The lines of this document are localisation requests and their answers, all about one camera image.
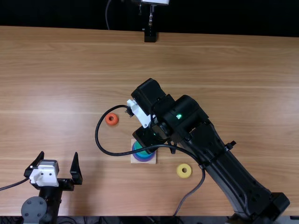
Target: yellow ring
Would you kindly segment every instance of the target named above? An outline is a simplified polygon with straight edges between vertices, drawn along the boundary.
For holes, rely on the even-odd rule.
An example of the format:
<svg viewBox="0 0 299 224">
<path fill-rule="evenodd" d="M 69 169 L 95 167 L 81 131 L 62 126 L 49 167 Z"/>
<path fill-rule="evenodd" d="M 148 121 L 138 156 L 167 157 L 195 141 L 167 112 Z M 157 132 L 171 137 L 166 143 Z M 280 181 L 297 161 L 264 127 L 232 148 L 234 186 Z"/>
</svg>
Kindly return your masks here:
<svg viewBox="0 0 299 224">
<path fill-rule="evenodd" d="M 192 169 L 188 164 L 182 163 L 177 167 L 177 174 L 180 178 L 188 178 L 192 173 Z"/>
</svg>

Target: green led light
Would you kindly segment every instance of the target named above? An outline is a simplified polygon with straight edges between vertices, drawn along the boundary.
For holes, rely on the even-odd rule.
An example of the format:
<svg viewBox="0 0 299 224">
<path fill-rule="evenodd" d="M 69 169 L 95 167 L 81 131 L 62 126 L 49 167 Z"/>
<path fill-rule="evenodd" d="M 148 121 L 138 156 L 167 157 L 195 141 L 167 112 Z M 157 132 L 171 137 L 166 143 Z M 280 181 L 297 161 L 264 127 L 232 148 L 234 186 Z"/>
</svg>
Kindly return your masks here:
<svg viewBox="0 0 299 224">
<path fill-rule="evenodd" d="M 182 115 L 179 113 L 178 115 L 177 115 L 177 119 L 181 119 L 182 118 Z"/>
</svg>

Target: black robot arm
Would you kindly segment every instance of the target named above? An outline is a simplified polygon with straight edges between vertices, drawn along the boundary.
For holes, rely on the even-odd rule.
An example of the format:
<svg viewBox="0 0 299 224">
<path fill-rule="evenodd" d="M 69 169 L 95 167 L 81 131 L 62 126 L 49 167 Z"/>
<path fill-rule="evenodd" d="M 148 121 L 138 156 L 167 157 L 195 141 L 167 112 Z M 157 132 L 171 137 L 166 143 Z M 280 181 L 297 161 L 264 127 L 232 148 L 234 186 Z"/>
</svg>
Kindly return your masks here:
<svg viewBox="0 0 299 224">
<path fill-rule="evenodd" d="M 184 95 L 175 101 L 153 79 L 138 86 L 132 97 L 151 116 L 149 127 L 140 127 L 133 136 L 144 147 L 173 141 L 196 155 L 233 206 L 235 214 L 227 224 L 271 224 L 288 207 L 283 193 L 271 193 L 234 157 L 230 150 L 235 142 L 223 143 L 194 99 Z"/>
</svg>

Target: orange ring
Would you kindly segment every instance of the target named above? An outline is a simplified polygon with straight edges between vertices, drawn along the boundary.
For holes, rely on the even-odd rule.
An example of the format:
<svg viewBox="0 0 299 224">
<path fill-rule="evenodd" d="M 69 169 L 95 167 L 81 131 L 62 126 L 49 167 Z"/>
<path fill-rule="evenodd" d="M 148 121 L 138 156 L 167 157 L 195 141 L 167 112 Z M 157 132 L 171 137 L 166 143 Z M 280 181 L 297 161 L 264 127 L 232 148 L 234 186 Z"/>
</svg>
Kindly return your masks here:
<svg viewBox="0 0 299 224">
<path fill-rule="evenodd" d="M 106 115 L 105 121 L 108 125 L 113 126 L 118 123 L 118 117 L 115 113 L 109 113 Z"/>
</svg>

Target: wood grain surface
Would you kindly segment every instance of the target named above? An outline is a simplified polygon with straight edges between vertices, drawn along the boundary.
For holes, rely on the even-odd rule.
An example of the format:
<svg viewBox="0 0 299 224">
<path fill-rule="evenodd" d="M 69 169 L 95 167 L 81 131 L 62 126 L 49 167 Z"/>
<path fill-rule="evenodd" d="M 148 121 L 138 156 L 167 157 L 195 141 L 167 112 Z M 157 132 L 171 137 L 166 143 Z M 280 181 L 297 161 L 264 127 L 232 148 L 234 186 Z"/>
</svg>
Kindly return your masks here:
<svg viewBox="0 0 299 224">
<path fill-rule="evenodd" d="M 64 192 L 59 215 L 172 215 L 201 178 L 188 156 L 168 149 L 157 164 L 130 164 L 96 147 L 94 130 L 109 108 L 125 104 L 146 79 L 175 99 L 198 101 L 234 155 L 299 215 L 299 39 L 266 36 L 160 33 L 144 43 L 141 32 L 0 27 L 0 186 L 23 179 L 45 152 L 70 177 L 74 153 L 82 186 Z M 123 109 L 116 127 L 100 129 L 110 151 L 130 150 L 140 124 Z M 180 179 L 180 163 L 192 167 Z M 38 191 L 29 182 L 0 192 L 0 215 L 20 215 Z M 209 175 L 178 215 L 231 215 L 233 209 Z"/>
</svg>

